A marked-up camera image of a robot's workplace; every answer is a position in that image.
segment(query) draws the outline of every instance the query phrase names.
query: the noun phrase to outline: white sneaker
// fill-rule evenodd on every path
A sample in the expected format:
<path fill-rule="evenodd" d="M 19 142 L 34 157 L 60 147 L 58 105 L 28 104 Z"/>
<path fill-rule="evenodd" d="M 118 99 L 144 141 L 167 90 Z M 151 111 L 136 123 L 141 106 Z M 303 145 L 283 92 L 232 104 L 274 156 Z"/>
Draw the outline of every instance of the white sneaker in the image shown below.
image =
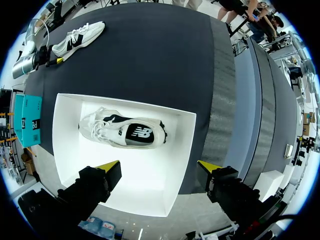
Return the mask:
<path fill-rule="evenodd" d="M 87 22 L 79 29 L 67 32 L 65 39 L 52 46 L 53 53 L 63 60 L 67 60 L 74 52 L 91 44 L 103 32 L 105 23 L 99 21 L 93 24 Z"/>
<path fill-rule="evenodd" d="M 117 148 L 154 149 L 166 142 L 163 123 L 153 118 L 129 118 L 116 110 L 100 107 L 79 123 L 87 139 Z"/>

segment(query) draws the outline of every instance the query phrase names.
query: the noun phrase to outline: white wall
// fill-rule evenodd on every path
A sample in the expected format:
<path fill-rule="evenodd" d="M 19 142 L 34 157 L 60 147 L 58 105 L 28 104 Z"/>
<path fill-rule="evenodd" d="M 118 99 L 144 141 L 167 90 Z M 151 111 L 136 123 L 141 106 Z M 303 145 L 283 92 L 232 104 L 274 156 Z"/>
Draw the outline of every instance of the white wall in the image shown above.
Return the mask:
<path fill-rule="evenodd" d="M 19 57 L 19 51 L 22 51 L 24 49 L 22 43 L 25 41 L 25 37 L 26 33 L 20 34 L 8 51 L 7 58 L 0 75 L 0 88 L 11 89 L 12 86 L 17 85 L 14 88 L 23 90 L 25 87 L 24 85 L 18 84 L 23 84 L 26 81 L 28 75 L 23 75 L 21 77 L 18 77 L 17 79 L 14 79 L 12 76 L 12 67 Z"/>

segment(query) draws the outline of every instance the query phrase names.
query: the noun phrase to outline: person's leg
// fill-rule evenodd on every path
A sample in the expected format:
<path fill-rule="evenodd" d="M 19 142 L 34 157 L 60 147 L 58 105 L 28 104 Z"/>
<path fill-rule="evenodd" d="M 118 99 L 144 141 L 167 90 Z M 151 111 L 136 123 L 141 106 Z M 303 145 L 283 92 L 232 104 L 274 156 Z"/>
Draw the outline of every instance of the person's leg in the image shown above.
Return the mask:
<path fill-rule="evenodd" d="M 185 0 L 172 0 L 172 5 L 183 7 L 185 4 Z"/>
<path fill-rule="evenodd" d="M 224 18 L 224 16 L 227 14 L 227 12 L 229 12 L 228 9 L 224 8 L 224 7 L 221 7 L 219 12 L 218 12 L 218 20 L 222 20 Z"/>
<path fill-rule="evenodd" d="M 202 0 L 189 0 L 185 7 L 197 11 L 200 4 L 202 4 Z"/>
<path fill-rule="evenodd" d="M 228 17 L 226 18 L 225 23 L 230 24 L 237 16 L 238 14 L 235 11 L 231 11 L 228 14 Z"/>

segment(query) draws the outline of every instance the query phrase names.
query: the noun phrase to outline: floor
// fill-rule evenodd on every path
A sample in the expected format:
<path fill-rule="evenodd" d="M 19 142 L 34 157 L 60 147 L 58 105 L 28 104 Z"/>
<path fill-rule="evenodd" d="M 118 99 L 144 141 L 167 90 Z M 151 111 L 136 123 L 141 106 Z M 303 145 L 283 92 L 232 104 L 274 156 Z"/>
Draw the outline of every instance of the floor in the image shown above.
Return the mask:
<path fill-rule="evenodd" d="M 163 2 L 171 4 L 172 1 L 163 0 Z M 102 6 L 105 6 L 104 1 L 91 2 L 86 8 L 77 8 L 71 18 L 76 18 Z M 198 11 L 216 18 L 219 9 L 220 5 L 218 3 L 211 4 L 208 0 L 203 0 Z M 242 21 L 242 18 L 237 16 L 232 22 L 232 28 L 235 29 Z M 231 42 L 234 43 L 239 38 L 240 35 L 235 34 Z M 60 182 L 54 156 L 38 145 L 33 146 L 32 151 L 37 156 L 33 160 L 42 184 L 51 193 L 57 195 L 57 190 L 64 189 L 64 186 Z M 219 204 L 211 203 L 205 193 L 178 195 L 168 217 L 135 215 L 102 205 L 98 205 L 92 215 L 114 223 L 118 231 L 124 229 L 123 236 L 128 240 L 138 239 L 140 232 L 142 232 L 142 239 L 179 240 L 184 238 L 186 233 L 192 231 L 205 234 L 230 225 L 229 218 L 222 211 Z"/>

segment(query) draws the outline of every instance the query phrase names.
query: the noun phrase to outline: teal shoe box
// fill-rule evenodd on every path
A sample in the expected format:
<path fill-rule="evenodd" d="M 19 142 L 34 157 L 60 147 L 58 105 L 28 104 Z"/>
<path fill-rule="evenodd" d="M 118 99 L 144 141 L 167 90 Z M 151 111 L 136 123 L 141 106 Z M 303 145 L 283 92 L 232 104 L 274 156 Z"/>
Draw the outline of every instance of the teal shoe box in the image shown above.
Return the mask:
<path fill-rule="evenodd" d="M 15 96 L 13 128 L 24 148 L 41 143 L 41 105 L 40 96 L 24 94 Z"/>

